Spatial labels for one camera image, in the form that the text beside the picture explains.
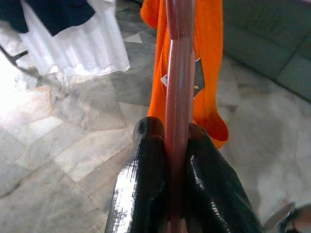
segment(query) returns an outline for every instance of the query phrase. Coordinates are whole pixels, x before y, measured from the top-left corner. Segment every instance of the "dark blue garment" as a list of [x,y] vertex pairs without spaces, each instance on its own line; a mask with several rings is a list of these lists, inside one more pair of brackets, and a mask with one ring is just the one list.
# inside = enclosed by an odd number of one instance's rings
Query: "dark blue garment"
[[[87,22],[94,9],[86,0],[25,0],[52,35]],[[0,19],[20,33],[28,32],[20,0],[0,0]]]

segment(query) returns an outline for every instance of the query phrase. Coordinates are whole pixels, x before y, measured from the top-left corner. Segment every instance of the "green sofa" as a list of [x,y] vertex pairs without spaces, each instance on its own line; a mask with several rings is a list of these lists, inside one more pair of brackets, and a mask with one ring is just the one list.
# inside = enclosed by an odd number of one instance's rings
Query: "green sofa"
[[311,101],[311,0],[223,0],[224,51]]

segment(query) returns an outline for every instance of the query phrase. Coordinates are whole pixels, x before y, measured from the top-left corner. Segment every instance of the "marble floor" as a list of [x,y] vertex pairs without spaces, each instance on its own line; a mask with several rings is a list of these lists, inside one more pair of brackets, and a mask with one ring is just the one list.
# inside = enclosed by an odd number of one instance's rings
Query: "marble floor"
[[[115,177],[150,103],[156,31],[139,7],[116,17],[131,68],[101,77],[38,77],[27,55],[0,53],[0,232],[103,232]],[[25,50],[0,23],[0,43]],[[197,63],[196,85],[204,85]],[[264,223],[288,202],[311,202],[311,104],[224,55],[218,111],[230,129],[221,152]]]

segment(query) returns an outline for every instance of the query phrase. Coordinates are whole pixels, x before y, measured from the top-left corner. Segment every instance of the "white cloth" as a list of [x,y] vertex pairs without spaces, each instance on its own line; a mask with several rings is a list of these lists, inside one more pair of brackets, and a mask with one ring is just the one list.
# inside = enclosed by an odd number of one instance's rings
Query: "white cloth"
[[67,28],[55,36],[22,1],[29,31],[20,34],[41,75],[104,75],[126,71],[130,64],[115,18],[115,3],[89,0],[96,11],[86,23]]

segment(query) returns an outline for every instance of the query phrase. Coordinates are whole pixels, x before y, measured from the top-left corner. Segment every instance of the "orange cloth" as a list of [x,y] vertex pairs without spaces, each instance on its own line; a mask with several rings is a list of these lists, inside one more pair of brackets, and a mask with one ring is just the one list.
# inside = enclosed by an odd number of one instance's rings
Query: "orange cloth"
[[[155,70],[149,116],[165,123],[166,87],[161,77],[167,74],[170,35],[167,27],[166,0],[145,0],[141,17],[157,28]],[[223,54],[223,11],[221,0],[197,0],[194,30],[196,57],[201,58],[205,88],[194,98],[193,120],[203,126],[216,147],[229,138],[226,124],[217,113],[217,79]]]

